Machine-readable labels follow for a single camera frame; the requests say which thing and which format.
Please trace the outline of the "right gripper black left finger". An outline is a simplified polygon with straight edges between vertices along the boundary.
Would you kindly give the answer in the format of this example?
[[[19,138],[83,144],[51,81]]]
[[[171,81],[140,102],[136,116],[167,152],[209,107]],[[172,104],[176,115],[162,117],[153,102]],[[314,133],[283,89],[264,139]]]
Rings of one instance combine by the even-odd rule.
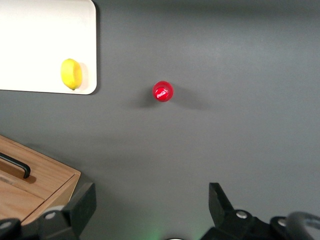
[[[85,183],[65,206],[47,209],[21,227],[22,240],[79,240],[97,208],[96,185]]]

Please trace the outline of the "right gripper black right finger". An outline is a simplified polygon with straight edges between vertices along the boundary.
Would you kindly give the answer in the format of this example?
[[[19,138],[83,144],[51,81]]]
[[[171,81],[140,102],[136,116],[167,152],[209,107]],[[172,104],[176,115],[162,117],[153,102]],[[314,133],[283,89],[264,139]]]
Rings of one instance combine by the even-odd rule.
[[[208,207],[214,226],[203,240],[272,240],[270,225],[249,212],[234,209],[219,183],[210,183]]]

